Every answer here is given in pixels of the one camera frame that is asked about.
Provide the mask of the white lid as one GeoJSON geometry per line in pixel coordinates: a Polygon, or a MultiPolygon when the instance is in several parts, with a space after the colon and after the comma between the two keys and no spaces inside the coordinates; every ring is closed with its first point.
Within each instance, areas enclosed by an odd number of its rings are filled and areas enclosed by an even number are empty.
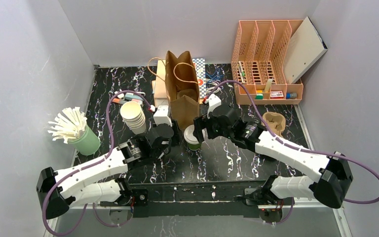
{"type": "Polygon", "coordinates": [[[184,130],[184,139],[187,143],[189,144],[199,144],[199,141],[198,139],[194,136],[194,125],[190,125],[188,126],[185,130],[184,130]]]}

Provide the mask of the green paper coffee cup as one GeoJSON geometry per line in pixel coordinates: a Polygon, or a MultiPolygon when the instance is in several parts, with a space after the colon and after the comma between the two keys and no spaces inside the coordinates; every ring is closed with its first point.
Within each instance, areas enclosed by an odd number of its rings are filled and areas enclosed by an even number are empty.
{"type": "Polygon", "coordinates": [[[201,148],[201,143],[194,136],[193,132],[194,132],[194,125],[192,124],[184,130],[184,140],[186,141],[187,147],[190,150],[196,151],[201,148]]]}

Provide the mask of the brown paper bag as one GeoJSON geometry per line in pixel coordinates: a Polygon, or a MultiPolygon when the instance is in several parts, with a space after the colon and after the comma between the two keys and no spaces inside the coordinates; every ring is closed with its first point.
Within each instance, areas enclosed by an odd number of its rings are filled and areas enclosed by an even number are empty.
{"type": "Polygon", "coordinates": [[[155,106],[168,105],[171,117],[181,131],[193,124],[200,112],[200,90],[195,66],[189,51],[175,56],[167,51],[165,59],[154,57],[157,69],[154,72],[155,106]]]}

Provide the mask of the cardboard cup carrier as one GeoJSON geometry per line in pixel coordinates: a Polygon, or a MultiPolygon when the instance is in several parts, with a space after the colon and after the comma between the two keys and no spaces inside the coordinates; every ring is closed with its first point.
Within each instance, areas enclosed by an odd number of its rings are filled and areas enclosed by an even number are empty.
{"type": "Polygon", "coordinates": [[[283,137],[283,131],[286,128],[286,119],[282,114],[276,112],[266,112],[263,114],[263,119],[271,131],[277,136],[283,137]]]}

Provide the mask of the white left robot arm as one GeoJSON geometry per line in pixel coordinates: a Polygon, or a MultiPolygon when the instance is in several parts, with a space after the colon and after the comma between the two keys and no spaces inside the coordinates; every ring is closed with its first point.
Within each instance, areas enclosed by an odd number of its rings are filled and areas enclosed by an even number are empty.
{"type": "Polygon", "coordinates": [[[179,141],[179,132],[169,110],[167,105],[158,106],[154,125],[146,133],[119,144],[110,153],[71,168],[43,169],[36,192],[45,220],[63,215],[72,206],[131,199],[133,192],[124,178],[101,180],[155,163],[170,152],[173,143],[179,141]]]}

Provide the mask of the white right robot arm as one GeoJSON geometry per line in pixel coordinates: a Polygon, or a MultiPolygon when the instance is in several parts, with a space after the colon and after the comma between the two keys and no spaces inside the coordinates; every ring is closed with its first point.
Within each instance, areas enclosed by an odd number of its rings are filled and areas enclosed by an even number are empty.
{"type": "Polygon", "coordinates": [[[303,173],[290,178],[271,175],[262,187],[237,199],[263,204],[285,198],[314,198],[327,207],[341,207],[353,176],[348,162],[338,158],[340,153],[312,154],[309,149],[272,135],[260,123],[244,121],[215,95],[208,100],[208,112],[193,122],[193,135],[200,143],[206,131],[209,139],[228,138],[239,148],[273,158],[303,173]]]}

